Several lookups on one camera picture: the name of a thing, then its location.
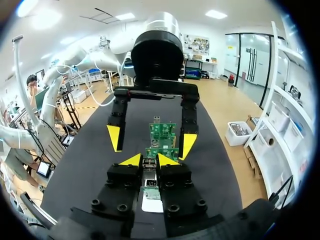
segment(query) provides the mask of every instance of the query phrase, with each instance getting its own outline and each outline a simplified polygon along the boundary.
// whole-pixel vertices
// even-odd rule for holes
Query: workbench
[[[149,123],[160,116],[162,123],[181,126],[181,98],[156,100],[132,99],[128,103],[122,152],[114,152],[107,131],[112,105],[99,107],[80,129],[66,150],[46,188],[41,207],[53,218],[69,216],[71,207],[91,211],[95,199],[107,180],[107,170],[150,146]],[[209,217],[225,218],[242,210],[238,182],[222,140],[201,102],[197,104],[198,138],[184,161],[192,171],[192,181],[207,202]],[[164,238],[162,213],[142,211],[140,192],[135,212],[132,238]]]

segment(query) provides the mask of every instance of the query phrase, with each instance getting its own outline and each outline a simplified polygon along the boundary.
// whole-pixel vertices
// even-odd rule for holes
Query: circuit board
[[[143,160],[143,168],[147,171],[155,171],[157,154],[162,154],[169,159],[178,162],[179,148],[176,148],[175,123],[160,123],[160,117],[153,117],[153,123],[149,124],[150,147],[145,149],[146,158]],[[160,200],[160,193],[155,179],[146,179],[142,187],[144,195],[149,200]]]
[[[167,158],[174,161],[178,161],[179,148],[152,148],[148,147],[145,149],[146,157],[149,159],[155,159],[157,154],[162,154]]]
[[[160,121],[160,118],[154,118],[154,121]],[[146,157],[156,158],[157,154],[162,154],[174,161],[178,161],[179,148],[175,148],[176,135],[173,132],[177,124],[175,123],[159,123],[154,122],[149,124],[150,128],[150,144],[147,147]]]

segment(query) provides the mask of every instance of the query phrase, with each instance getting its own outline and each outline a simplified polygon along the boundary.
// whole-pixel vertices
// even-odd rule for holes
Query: screw
[[[184,182],[184,184],[190,186],[190,185],[192,184],[192,181],[191,181],[190,179],[188,179],[188,180],[186,180],[186,181]]]
[[[167,182],[165,183],[165,186],[168,187],[168,188],[173,187],[174,185],[175,185],[175,184],[174,184],[173,182],[171,182],[171,181],[167,181]]]
[[[202,207],[202,208],[204,208],[205,206],[207,206],[206,201],[203,200],[203,199],[200,199],[199,201],[197,201],[197,202],[196,202],[196,205],[197,205],[198,207]]]
[[[128,206],[125,205],[125,204],[119,204],[116,209],[119,211],[119,212],[126,212],[128,211]]]
[[[99,199],[93,199],[93,200],[91,201],[92,207],[98,207],[100,204],[101,204],[101,202],[100,202]]]
[[[168,208],[168,211],[170,212],[170,213],[176,213],[176,212],[178,212],[180,210],[180,207],[179,207],[179,205],[176,205],[176,204],[173,204],[173,205],[171,205],[169,208]]]
[[[126,183],[124,184],[124,186],[125,186],[126,188],[129,188],[129,187],[132,186],[132,183],[128,181],[128,182],[126,182]]]
[[[111,187],[114,184],[114,181],[112,180],[107,180],[105,185],[107,185],[108,187]]]

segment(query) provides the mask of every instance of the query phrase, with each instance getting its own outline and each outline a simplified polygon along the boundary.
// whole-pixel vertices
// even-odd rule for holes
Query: yellow triangle marker
[[[140,163],[140,157],[141,157],[141,153],[138,153],[137,155],[130,157],[128,160],[125,160],[121,163],[119,163],[119,165],[133,165],[133,166],[138,166],[139,167],[139,163]]]
[[[111,143],[112,143],[114,151],[117,153],[121,152],[121,151],[117,150],[118,141],[119,141],[119,134],[120,134],[120,127],[119,126],[111,126],[111,125],[107,125],[106,127],[108,128]]]
[[[189,134],[185,133],[183,135],[183,153],[182,157],[179,157],[180,160],[185,160],[188,153],[190,152],[192,146],[194,145],[196,139],[197,139],[197,134]]]
[[[180,165],[180,163],[176,162],[176,161],[173,161],[171,160],[170,158],[158,153],[158,158],[159,158],[159,164],[160,164],[160,167],[161,166],[165,166],[167,164],[170,164],[170,165]]]

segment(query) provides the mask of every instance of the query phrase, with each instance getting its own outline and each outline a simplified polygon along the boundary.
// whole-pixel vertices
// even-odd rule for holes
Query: white ceiling
[[[35,30],[32,27],[33,16],[41,9],[50,9],[62,14],[61,20],[54,27]],[[59,52],[65,45],[60,41],[66,37],[77,39],[105,30],[119,24],[105,24],[99,21],[79,17],[93,17],[101,9],[113,16],[133,13],[135,20],[146,20],[156,11],[173,14],[178,21],[196,22],[227,30],[241,26],[270,26],[275,21],[282,26],[280,13],[267,0],[40,0],[29,16],[16,18],[2,43],[0,56],[0,85],[12,74],[14,65],[11,39],[23,34],[20,58],[22,71],[40,63],[40,58],[51,52]],[[211,9],[218,10],[228,17],[217,20],[205,16]]]

